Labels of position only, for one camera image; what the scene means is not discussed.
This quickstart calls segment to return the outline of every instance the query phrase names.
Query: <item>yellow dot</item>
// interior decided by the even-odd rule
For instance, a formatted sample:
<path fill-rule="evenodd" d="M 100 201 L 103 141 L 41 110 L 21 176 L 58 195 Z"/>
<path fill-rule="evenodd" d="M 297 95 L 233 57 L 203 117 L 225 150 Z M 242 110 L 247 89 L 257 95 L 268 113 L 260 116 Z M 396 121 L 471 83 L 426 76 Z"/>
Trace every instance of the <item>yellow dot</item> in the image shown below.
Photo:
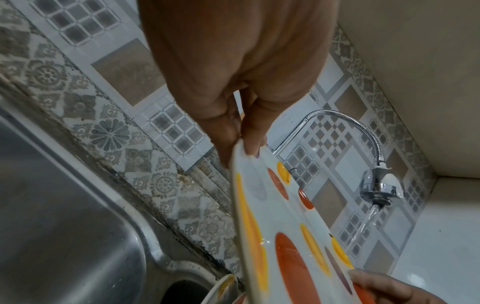
<path fill-rule="evenodd" d="M 287 185 L 290 185 L 290 173 L 288 172 L 288 170 L 284 167 L 284 165 L 281 163 L 281 162 L 278 162 L 276 164 L 276 170 L 278 172 L 278 175 L 280 176 L 280 178 L 282 179 L 282 181 L 287 184 Z"/>
<path fill-rule="evenodd" d="M 353 268 L 352 263 L 350 263 L 349 257 L 345 254 L 343 251 L 342 247 L 340 247 L 340 244 L 337 242 L 337 240 L 334 238 L 333 235 L 330 234 L 331 237 L 331 245 L 333 246 L 333 249 L 335 250 L 335 253 L 337 256 L 341 259 L 341 261 L 347 265 L 349 268 Z"/>
<path fill-rule="evenodd" d="M 257 221 L 245 199 L 240 173 L 236 174 L 236 188 L 240 205 L 241 220 L 246 231 L 250 256 L 255 268 L 258 285 L 261 290 L 268 290 L 267 252 Z"/>
<path fill-rule="evenodd" d="M 317 241 L 315 241 L 314 236 L 310 233 L 310 231 L 307 229 L 307 227 L 303 224 L 300 224 L 300 229 L 301 232 L 303 233 L 303 237 L 305 239 L 305 242 L 307 243 L 308 247 L 310 248 L 311 253 L 315 257 L 318 265 L 320 266 L 320 269 L 325 272 L 326 275 L 332 276 L 332 273 L 330 272 L 329 266 L 327 262 L 324 259 L 324 255 L 322 251 L 320 250 L 319 245 L 317 244 Z"/>

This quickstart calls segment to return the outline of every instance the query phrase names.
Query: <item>white wall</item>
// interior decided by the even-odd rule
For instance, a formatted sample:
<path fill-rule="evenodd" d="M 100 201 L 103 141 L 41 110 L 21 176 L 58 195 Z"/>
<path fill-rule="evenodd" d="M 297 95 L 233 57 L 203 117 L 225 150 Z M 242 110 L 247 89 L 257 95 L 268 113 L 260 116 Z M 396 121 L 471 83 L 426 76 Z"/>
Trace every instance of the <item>white wall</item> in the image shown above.
<path fill-rule="evenodd" d="M 480 303 L 480 179 L 442 177 L 392 276 L 447 303 Z"/>

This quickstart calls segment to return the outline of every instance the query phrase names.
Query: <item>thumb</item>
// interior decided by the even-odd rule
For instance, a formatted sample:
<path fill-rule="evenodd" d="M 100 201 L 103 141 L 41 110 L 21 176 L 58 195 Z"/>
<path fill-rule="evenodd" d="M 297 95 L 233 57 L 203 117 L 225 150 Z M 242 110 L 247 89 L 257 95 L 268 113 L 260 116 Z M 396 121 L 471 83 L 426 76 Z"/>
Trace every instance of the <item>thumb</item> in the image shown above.
<path fill-rule="evenodd" d="M 265 140 L 265 135 L 280 114 L 295 102 L 272 102 L 257 98 L 241 122 L 241 137 L 248 155 L 256 155 Z"/>

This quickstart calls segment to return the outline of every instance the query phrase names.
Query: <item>stainless steel sink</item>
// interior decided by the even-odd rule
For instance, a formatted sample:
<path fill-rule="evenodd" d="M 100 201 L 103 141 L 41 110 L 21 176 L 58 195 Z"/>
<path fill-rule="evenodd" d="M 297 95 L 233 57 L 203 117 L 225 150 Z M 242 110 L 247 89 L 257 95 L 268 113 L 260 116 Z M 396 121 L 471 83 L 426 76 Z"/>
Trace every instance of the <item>stainless steel sink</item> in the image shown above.
<path fill-rule="evenodd" d="M 200 303 L 209 269 L 0 100 L 0 303 Z"/>

